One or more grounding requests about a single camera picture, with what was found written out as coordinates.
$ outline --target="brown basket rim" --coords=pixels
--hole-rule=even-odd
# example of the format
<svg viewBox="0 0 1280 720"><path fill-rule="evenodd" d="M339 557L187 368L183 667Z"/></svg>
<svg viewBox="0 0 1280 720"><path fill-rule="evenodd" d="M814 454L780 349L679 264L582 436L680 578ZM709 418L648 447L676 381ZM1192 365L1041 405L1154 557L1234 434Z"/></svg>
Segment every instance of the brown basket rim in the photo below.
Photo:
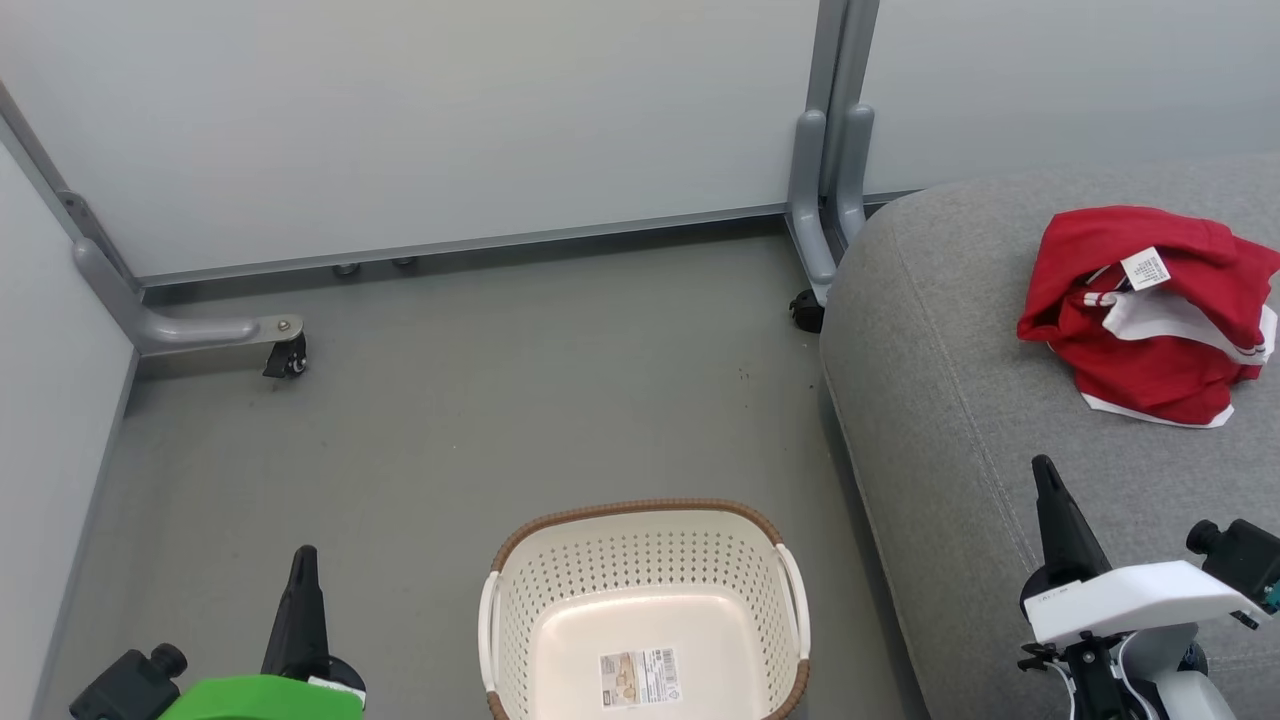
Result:
<svg viewBox="0 0 1280 720"><path fill-rule="evenodd" d="M507 559L511 557L516 546L538 530L545 530L547 528L564 525L577 520L589 520L591 518L608 518L611 515L628 515L634 512L654 512L664 510L718 510L722 512L741 515L751 523L755 523L755 525L764 532L765 537L769 538L771 543L782 544L782 534L773 527L773 523L771 523L769 519L760 511L749 505L742 505L741 502L708 497L632 500L627 502L613 502L609 505L591 505L589 507L579 507L577 510L566 510L563 512L552 512L550 515L543 515L541 518L530 520L529 523L521 525L515 533L511 533L507 542L502 543L502 547L498 548L497 557L493 559L490 570L502 573L502 569L507 565Z"/></svg>
<svg viewBox="0 0 1280 720"><path fill-rule="evenodd" d="M502 569L507 565L507 559L511 557L516 546L538 530L544 530L547 528L577 520L588 520L591 518L608 518L611 515L627 515L632 512L653 512L663 510L716 510L732 512L746 518L759 527L760 530L764 532L765 537L769 538L771 543L782 544L782 534L773 527L773 523L771 523L769 519L760 511L749 505L742 505L741 502L705 497L634 500L628 502L613 502L609 505L593 505L589 507L580 507L577 510L566 510L563 512L552 512L550 515L543 515L541 518L525 523L516 532L511 533L507 542L502 543L497 557L493 559L490 570L494 573L502 573ZM796 682L791 685L791 693L787 694L787 698L782 702L781 707L764 716L763 720L783 720L791 715L796 706L800 705L800 698L804 697L804 692L808 685L809 660L803 659L796 664ZM489 711L493 712L494 720L511 720L511 716L507 715L507 708L502 706L502 698L498 697L497 692L488 693L488 700Z"/></svg>

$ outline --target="gray sofa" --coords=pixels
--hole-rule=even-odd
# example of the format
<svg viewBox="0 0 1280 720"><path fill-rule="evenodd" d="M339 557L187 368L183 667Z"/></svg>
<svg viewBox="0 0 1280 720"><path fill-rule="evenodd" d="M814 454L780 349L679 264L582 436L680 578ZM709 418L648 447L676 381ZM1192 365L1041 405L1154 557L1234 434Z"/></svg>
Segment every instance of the gray sofa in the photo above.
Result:
<svg viewBox="0 0 1280 720"><path fill-rule="evenodd" d="M1064 363L1014 336L1050 218L1121 204L1280 249L1280 155L937 187L883 208L841 261L823 364L934 720L1066 714L1061 680L1015 667L1041 562L1036 454L1116 565L1193 560L1202 518L1280 533L1280 366L1233 391L1226 427L1171 428L1088 410ZM1222 619L1199 641L1240 720L1280 716L1280 626Z"/></svg>

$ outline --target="caster wheel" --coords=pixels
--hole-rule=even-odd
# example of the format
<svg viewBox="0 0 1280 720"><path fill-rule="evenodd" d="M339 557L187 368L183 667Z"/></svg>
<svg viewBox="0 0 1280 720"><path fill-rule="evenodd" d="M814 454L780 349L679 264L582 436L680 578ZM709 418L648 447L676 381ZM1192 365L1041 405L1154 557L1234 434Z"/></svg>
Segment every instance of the caster wheel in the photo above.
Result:
<svg viewBox="0 0 1280 720"><path fill-rule="evenodd" d="M822 319L827 309L818 304L818 297L812 290L806 290L791 301L791 319L796 327L806 333L822 332Z"/></svg>
<svg viewBox="0 0 1280 720"><path fill-rule="evenodd" d="M296 378L307 372L307 338L300 334L271 347L262 375L268 378Z"/></svg>

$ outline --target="metal leg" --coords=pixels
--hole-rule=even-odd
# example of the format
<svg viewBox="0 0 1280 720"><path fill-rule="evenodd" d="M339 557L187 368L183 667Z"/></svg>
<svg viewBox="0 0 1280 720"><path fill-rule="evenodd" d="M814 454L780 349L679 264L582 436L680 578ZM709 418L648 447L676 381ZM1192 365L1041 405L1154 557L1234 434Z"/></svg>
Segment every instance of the metal leg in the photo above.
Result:
<svg viewBox="0 0 1280 720"><path fill-rule="evenodd" d="M800 115L791 155L791 183L787 188L787 228L800 252L813 296L823 307L827 305L827 290L836 277L836 260L831 255L818 214L818 179L826 133L827 115L822 110L808 110Z"/></svg>
<svg viewBox="0 0 1280 720"><path fill-rule="evenodd" d="M55 191L55 195L58 196L58 200L61 201L63 206L67 208L67 211L72 217L72 222L76 223L77 228L79 228L81 234L92 241L93 245L102 251L102 255L106 255L111 266L115 268L120 279L124 281L124 284L127 284L133 292L138 292L141 290L138 281L134 279L132 273L129 273L129 266L124 263L124 258L120 255L120 251L111 245L111 238L106 236L106 231L104 231L102 225L97 222L97 217L93 215L92 210L90 210L88 202L69 190Z"/></svg>
<svg viewBox="0 0 1280 720"><path fill-rule="evenodd" d="M867 154L872 145L874 122L876 110L872 110L870 105L854 105L845 114L844 147L832 193L836 206L836 231L845 247L858 237L858 232L867 222L863 209L863 179L867 177Z"/></svg>
<svg viewBox="0 0 1280 720"><path fill-rule="evenodd" d="M97 245L81 238L72 247L76 268L138 348L140 355L289 343L302 340L302 318L298 315L219 319L179 319L161 315L142 305ZM301 360L297 366L305 368L305 356Z"/></svg>

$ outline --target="gray floor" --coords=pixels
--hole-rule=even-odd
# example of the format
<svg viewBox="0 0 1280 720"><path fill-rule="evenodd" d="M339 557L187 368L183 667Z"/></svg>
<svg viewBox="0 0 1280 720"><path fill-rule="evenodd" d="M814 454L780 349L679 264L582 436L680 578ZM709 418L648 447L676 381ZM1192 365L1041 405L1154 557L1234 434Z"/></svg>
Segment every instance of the gray floor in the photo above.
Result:
<svg viewBox="0 0 1280 720"><path fill-rule="evenodd" d="M795 252L772 224L701 232L228 284L175 309L301 313L311 370L134 387L42 717L128 647L180 647L184 687L256 671L312 543L366 716L480 720L476 605L507 534L662 496L740 500L787 538L813 612L810 717L924 717L828 445L817 338L786 315Z"/></svg>

